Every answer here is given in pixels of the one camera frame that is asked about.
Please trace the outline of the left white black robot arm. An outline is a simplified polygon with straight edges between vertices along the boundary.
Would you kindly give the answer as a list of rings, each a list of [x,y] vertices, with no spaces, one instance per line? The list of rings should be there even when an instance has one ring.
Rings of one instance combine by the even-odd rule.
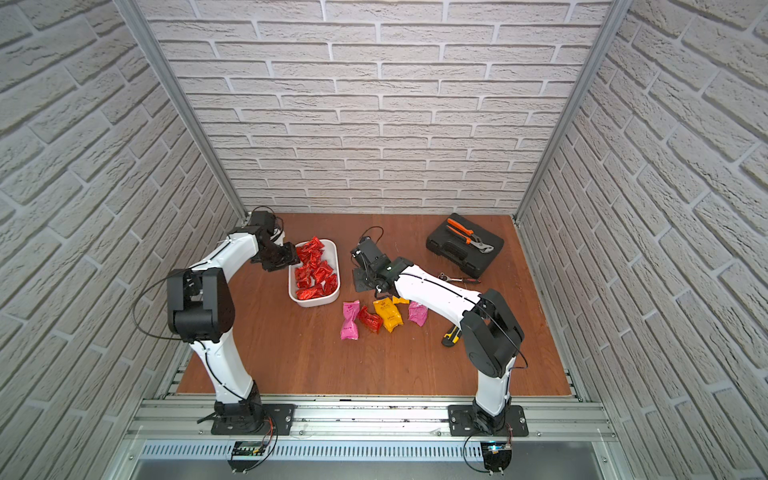
[[[260,402],[235,346],[236,309],[229,288],[229,280],[250,261],[267,272],[299,262],[296,247],[283,234],[245,227],[228,234],[202,260],[166,278],[169,329],[202,360],[221,412]]]

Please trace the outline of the pink tea bag with barcode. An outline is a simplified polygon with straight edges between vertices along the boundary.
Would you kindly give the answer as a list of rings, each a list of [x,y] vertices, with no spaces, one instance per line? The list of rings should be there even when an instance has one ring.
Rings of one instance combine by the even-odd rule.
[[[426,323],[426,320],[428,318],[429,309],[416,301],[411,301],[408,305],[408,319],[418,325],[419,327],[423,327]]]

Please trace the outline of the small red tea bag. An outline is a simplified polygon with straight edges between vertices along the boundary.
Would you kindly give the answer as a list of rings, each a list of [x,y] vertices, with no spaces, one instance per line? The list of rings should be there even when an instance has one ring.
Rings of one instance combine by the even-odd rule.
[[[357,320],[369,331],[378,334],[383,326],[383,319],[376,313],[371,313],[367,306],[363,306],[357,314]]]

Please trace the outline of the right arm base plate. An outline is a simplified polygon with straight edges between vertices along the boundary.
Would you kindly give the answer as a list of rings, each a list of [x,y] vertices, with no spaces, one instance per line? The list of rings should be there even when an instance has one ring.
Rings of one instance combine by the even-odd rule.
[[[454,437],[472,435],[527,437],[529,429],[523,408],[520,405],[507,405],[496,416],[492,416],[472,405],[449,405],[448,424]]]

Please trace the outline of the white plastic storage box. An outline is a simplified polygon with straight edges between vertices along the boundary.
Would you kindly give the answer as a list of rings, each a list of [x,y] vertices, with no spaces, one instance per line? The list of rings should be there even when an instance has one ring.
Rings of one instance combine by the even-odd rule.
[[[338,251],[333,241],[313,237],[296,245],[299,263],[289,267],[289,296],[310,308],[334,302],[340,293]]]

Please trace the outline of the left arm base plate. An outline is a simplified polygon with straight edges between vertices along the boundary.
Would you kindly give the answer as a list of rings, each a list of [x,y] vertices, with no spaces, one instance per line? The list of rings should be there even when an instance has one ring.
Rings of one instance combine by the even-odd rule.
[[[295,410],[295,404],[216,402],[211,434],[264,435],[273,429],[279,436],[289,435]]]

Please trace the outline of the small yellow tea bag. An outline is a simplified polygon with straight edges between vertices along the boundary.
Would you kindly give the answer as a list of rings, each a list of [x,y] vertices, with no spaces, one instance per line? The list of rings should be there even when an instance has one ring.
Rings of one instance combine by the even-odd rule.
[[[392,297],[376,300],[373,305],[376,314],[382,318],[383,326],[389,333],[404,324],[402,315]]]

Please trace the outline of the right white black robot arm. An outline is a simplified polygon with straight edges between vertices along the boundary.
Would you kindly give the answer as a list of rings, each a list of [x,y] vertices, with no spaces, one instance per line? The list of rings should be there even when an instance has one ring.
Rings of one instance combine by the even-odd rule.
[[[506,414],[510,375],[524,340],[503,296],[493,289],[477,292],[452,285],[403,258],[381,261],[376,266],[358,256],[355,274],[367,289],[421,304],[459,329],[467,357],[478,372],[475,423],[487,431],[497,430]]]

